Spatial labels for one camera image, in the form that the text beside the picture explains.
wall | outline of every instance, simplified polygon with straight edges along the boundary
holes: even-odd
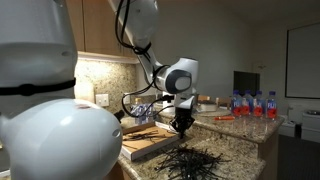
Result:
[[[260,24],[254,29],[252,57],[256,66],[253,69],[261,74],[264,95],[270,90],[277,92],[279,114],[287,114],[289,107],[292,109],[297,106],[299,109],[320,109],[320,100],[285,98],[287,30],[315,22],[320,22],[320,12],[278,19]]]
[[[251,71],[251,29],[216,0],[159,0],[154,51],[159,62],[199,61],[197,91],[230,96],[233,71]]]
[[[122,109],[123,93],[136,90],[136,69],[133,64],[78,60],[75,77],[77,84],[92,83],[95,94],[109,94],[110,105],[106,109],[111,113]]]

black plastic strip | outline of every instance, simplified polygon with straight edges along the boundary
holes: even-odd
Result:
[[[31,96],[37,93],[45,93],[45,92],[60,91],[63,89],[68,89],[73,87],[75,84],[76,84],[76,78],[60,84],[47,85],[47,86],[35,86],[33,84],[23,84],[19,87],[0,88],[0,96],[9,96],[9,95]]]

white wall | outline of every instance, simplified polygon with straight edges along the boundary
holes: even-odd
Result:
[[[230,96],[233,71],[251,71],[251,29],[215,0],[159,0],[156,57],[172,65],[179,57],[199,61],[200,94]]]
[[[260,83],[264,95],[270,90],[277,92],[279,114],[287,114],[289,107],[297,105],[303,109],[320,109],[320,100],[285,98],[287,30],[315,22],[320,22],[320,12],[279,19],[257,26],[254,30],[252,56],[255,64],[265,66],[263,69],[254,69],[261,74]]]

wooden cabinet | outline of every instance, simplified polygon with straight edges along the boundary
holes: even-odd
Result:
[[[136,57],[131,50],[118,43],[115,14],[107,0],[67,0],[67,5],[79,51]]]

granite countertop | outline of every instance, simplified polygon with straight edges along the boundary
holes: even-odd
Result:
[[[121,126],[123,128],[135,126],[133,122],[133,118],[124,118]],[[215,133],[216,135],[197,133],[199,130],[200,129],[196,127],[191,128],[183,139],[144,155],[134,161],[130,161],[120,154],[118,163],[132,179],[168,179],[168,170],[165,169],[157,172],[155,168],[166,158],[165,152],[174,147],[187,146],[200,151],[207,149],[208,153],[213,154],[213,156],[223,154],[223,160],[230,160],[218,164],[217,169],[214,171],[218,176],[225,179],[237,180],[257,179],[259,177],[266,163],[264,160],[256,158],[256,144],[249,142],[245,143],[247,141],[237,140],[230,136],[221,137],[218,133]]]
[[[233,121],[214,120],[215,116],[230,115],[230,111],[218,109],[217,112],[194,113],[193,126],[219,132],[254,143],[264,143],[277,131],[284,118],[277,117],[274,121],[266,118],[241,117]],[[168,122],[174,118],[173,113],[161,112],[161,121]]]

